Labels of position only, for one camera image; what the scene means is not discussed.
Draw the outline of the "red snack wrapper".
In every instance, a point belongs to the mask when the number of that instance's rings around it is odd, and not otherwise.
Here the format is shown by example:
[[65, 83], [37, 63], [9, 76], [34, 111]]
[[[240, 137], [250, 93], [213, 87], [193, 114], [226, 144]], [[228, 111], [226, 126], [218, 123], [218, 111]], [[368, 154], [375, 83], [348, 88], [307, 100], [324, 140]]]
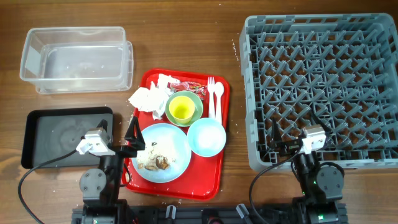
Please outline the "red snack wrapper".
[[205, 99], [207, 86], [197, 82], [169, 83], [168, 87], [174, 91], [189, 91], [196, 94], [201, 100]]

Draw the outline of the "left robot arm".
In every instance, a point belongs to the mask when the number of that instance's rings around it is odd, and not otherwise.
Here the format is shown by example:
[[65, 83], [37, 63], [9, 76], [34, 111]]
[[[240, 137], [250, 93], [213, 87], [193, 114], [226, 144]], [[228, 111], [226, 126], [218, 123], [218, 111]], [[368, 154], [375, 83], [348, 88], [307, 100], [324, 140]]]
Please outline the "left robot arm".
[[133, 117], [125, 134], [126, 145], [113, 146], [106, 132], [108, 123], [101, 120], [96, 128], [81, 137], [79, 154], [99, 157], [99, 166], [87, 170], [80, 178], [83, 210], [72, 213], [72, 223], [137, 223], [138, 219], [125, 199], [119, 198], [125, 159], [145, 149], [137, 117]]

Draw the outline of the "light blue bowl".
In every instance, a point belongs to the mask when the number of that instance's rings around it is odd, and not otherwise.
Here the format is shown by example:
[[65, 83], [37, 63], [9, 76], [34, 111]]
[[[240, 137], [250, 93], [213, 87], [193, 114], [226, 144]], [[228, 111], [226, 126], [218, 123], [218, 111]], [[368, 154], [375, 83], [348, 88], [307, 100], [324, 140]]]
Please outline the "light blue bowl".
[[219, 154], [226, 144], [226, 131], [214, 119], [201, 118], [188, 129], [187, 139], [190, 149], [201, 157]]

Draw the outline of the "yellow cup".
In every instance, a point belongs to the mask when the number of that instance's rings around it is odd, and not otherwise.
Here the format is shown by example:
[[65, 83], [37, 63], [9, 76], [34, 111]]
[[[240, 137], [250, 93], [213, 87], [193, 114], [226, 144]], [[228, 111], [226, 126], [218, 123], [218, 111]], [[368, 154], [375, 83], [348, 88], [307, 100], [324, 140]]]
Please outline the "yellow cup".
[[169, 101], [169, 118], [175, 124], [188, 124], [195, 112], [195, 103], [188, 96], [176, 96]]

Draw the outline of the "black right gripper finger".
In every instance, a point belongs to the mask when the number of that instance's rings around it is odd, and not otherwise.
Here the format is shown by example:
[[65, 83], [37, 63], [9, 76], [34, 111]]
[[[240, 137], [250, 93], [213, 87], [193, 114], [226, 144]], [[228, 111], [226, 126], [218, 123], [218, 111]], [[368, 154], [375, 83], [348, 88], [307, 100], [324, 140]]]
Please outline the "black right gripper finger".
[[314, 124], [319, 124], [323, 130], [325, 131], [326, 134], [331, 134], [332, 129], [329, 128], [323, 121], [321, 121], [313, 112], [313, 110], [310, 110], [310, 119]]
[[279, 132], [278, 124], [275, 118], [271, 118], [272, 120], [272, 142], [273, 143], [279, 143], [282, 141], [282, 137]]

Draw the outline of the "white napkin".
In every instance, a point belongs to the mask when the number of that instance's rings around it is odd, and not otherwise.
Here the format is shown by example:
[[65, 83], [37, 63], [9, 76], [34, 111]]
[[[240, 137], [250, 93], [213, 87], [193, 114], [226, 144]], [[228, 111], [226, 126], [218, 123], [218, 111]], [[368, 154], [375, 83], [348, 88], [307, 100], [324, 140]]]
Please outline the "white napkin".
[[162, 119], [165, 113], [166, 104], [170, 96], [175, 93], [170, 84], [179, 84], [180, 80], [172, 78], [170, 75], [159, 74], [157, 84], [150, 83], [150, 88], [139, 87], [128, 102], [143, 112], [152, 112], [154, 120]]

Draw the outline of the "green bowl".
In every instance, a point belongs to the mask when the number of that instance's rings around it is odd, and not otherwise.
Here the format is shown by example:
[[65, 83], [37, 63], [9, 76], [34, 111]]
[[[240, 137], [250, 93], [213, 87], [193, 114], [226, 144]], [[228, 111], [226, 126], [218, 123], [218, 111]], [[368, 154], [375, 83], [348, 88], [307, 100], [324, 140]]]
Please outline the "green bowl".
[[[171, 121], [171, 119], [169, 118], [169, 113], [167, 112], [167, 109], [169, 108], [169, 101], [170, 101], [172, 98], [176, 97], [176, 96], [188, 96], [188, 97], [191, 98], [191, 99], [193, 100], [193, 102], [195, 103], [195, 112], [194, 112], [194, 114], [193, 114], [193, 117], [192, 117], [191, 121], [190, 121], [188, 124], [186, 124], [186, 125], [175, 124], [175, 123], [173, 123], [173, 122]], [[196, 94], [194, 94], [194, 93], [192, 93], [192, 92], [189, 92], [189, 91], [179, 91], [179, 92], [174, 93], [174, 94], [168, 99], [167, 104], [166, 104], [165, 113], [166, 113], [166, 116], [167, 116], [168, 120], [169, 120], [171, 123], [173, 123], [174, 125], [181, 126], [181, 127], [190, 126], [190, 125], [193, 124], [196, 120], [198, 120], [198, 119], [201, 118], [201, 116], [202, 116], [202, 114], [203, 114], [203, 103], [202, 103], [202, 100], [201, 100]]]

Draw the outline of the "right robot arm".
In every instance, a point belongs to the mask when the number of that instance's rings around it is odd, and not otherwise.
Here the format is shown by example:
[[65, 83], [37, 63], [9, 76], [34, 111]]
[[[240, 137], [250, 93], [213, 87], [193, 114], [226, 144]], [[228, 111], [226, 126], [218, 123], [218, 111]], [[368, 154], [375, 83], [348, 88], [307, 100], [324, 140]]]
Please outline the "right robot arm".
[[341, 223], [336, 201], [343, 198], [345, 172], [334, 162], [320, 163], [317, 156], [333, 131], [312, 111], [310, 118], [313, 124], [289, 141], [282, 140], [277, 121], [272, 119], [271, 147], [290, 156], [290, 168], [302, 189], [303, 196], [292, 201], [296, 223]]

